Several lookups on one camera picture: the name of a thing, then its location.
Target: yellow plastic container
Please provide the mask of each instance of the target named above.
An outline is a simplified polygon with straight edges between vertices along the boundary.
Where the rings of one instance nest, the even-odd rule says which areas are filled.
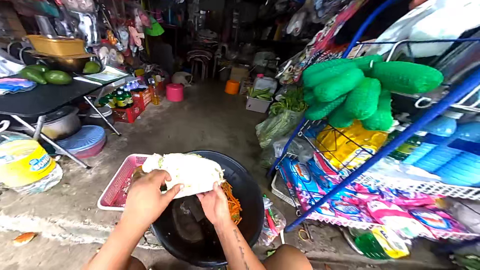
[[[348,169],[354,169],[372,157],[384,144],[387,136],[388,132],[366,130],[360,121],[355,120],[351,126],[340,128],[338,131],[331,126],[325,127],[318,134],[315,143],[325,158],[337,169],[343,169],[345,165]]]
[[[78,38],[51,39],[41,35],[27,35],[36,51],[57,56],[85,54],[84,41]]]

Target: pink plastic basket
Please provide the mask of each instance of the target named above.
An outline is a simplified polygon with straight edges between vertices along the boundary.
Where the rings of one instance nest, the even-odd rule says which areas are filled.
[[[117,173],[98,199],[97,206],[102,210],[123,211],[127,199],[126,189],[131,181],[133,170],[142,165],[150,155],[131,154],[122,163]]]

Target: white plastic container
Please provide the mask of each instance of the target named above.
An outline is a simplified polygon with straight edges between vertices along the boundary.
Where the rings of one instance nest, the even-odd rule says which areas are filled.
[[[257,111],[257,112],[266,112],[270,103],[272,103],[272,99],[270,100],[261,100],[258,98],[251,98],[247,96],[247,110]]]
[[[274,78],[265,77],[263,74],[257,74],[255,81],[253,82],[253,89],[265,89],[270,88],[270,93],[275,93],[277,81]]]

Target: plastic bag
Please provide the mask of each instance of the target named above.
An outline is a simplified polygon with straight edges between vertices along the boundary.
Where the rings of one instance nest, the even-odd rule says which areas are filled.
[[[290,137],[283,137],[279,140],[274,141],[272,144],[265,147],[260,155],[260,163],[264,168],[270,168],[275,159],[279,158],[282,155],[283,147],[287,143]],[[307,161],[313,157],[313,148],[305,140],[299,138],[293,138],[292,142],[288,146],[288,153],[292,153],[301,157],[301,160]]]
[[[261,148],[267,147],[272,140],[289,134],[300,122],[303,112],[285,110],[277,115],[269,115],[265,121],[255,126]]]
[[[280,234],[280,231],[285,228],[287,220],[282,213],[273,206],[273,202],[264,197],[265,219],[262,233],[258,238],[258,242],[264,245],[270,245],[273,240]]]

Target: green plastic item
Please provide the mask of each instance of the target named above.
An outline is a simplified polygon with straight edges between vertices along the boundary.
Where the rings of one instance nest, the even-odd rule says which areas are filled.
[[[30,80],[30,81],[34,81],[38,84],[43,84],[43,85],[47,84],[47,81],[42,76],[42,73],[38,70],[30,69],[30,68],[25,67],[21,71],[19,71],[18,74],[20,74],[22,76],[22,78],[25,78],[25,79]]]
[[[372,131],[388,131],[393,125],[391,101],[390,91],[382,89],[378,97],[377,111],[361,121],[363,128]]]
[[[354,69],[357,66],[352,63],[351,61],[345,64],[340,64],[337,66],[329,67],[324,70],[321,70],[317,73],[311,75],[303,74],[303,85],[305,87],[315,87],[320,83],[325,82],[328,79],[331,79],[335,76],[339,76],[344,74],[346,71],[350,69]]]
[[[72,82],[72,77],[60,70],[50,70],[43,74],[45,80],[54,85],[67,85]]]
[[[345,105],[340,105],[331,115],[328,117],[328,123],[332,127],[344,128],[353,124],[352,116],[345,110]]]
[[[357,87],[348,93],[345,110],[355,119],[369,118],[377,110],[381,90],[379,80],[365,77]]]
[[[41,72],[41,73],[50,70],[50,69],[49,69],[47,66],[45,66],[45,65],[28,65],[28,66],[26,66],[25,68],[34,69],[34,70],[39,71],[39,72]]]
[[[363,78],[363,72],[360,69],[349,69],[343,74],[317,85],[313,89],[313,93],[319,102],[333,101],[355,88]]]
[[[373,66],[374,63],[383,62],[384,58],[381,55],[375,54],[354,58],[352,61],[365,73],[365,76],[369,76],[370,70],[372,69],[370,66]]]
[[[347,95],[343,95],[341,97],[338,97],[334,101],[316,103],[315,105],[310,106],[305,111],[305,118],[313,121],[320,120],[323,117],[327,116],[329,113],[331,113],[340,104],[342,104],[342,102],[346,98],[347,98]]]
[[[150,21],[152,22],[152,28],[144,27],[145,34],[149,36],[159,36],[165,32],[154,17],[150,16]]]
[[[405,94],[432,91],[444,80],[432,67],[401,61],[374,64],[371,77],[379,79],[383,88]]]
[[[302,76],[304,76],[304,77],[305,76],[311,76],[311,75],[313,75],[315,73],[318,73],[322,70],[325,70],[327,68],[331,68],[331,67],[338,66],[338,65],[341,65],[341,64],[349,63],[351,61],[352,60],[347,59],[347,58],[338,58],[338,59],[333,59],[333,60],[328,60],[328,61],[316,63],[316,64],[313,64],[313,65],[309,66],[308,68],[306,68],[302,72]]]
[[[83,73],[84,74],[93,74],[100,72],[100,65],[95,61],[88,61],[85,63]]]
[[[313,94],[313,90],[306,88],[303,90],[303,100],[305,103],[308,105],[314,105],[317,103],[317,99],[315,98],[315,95]]]

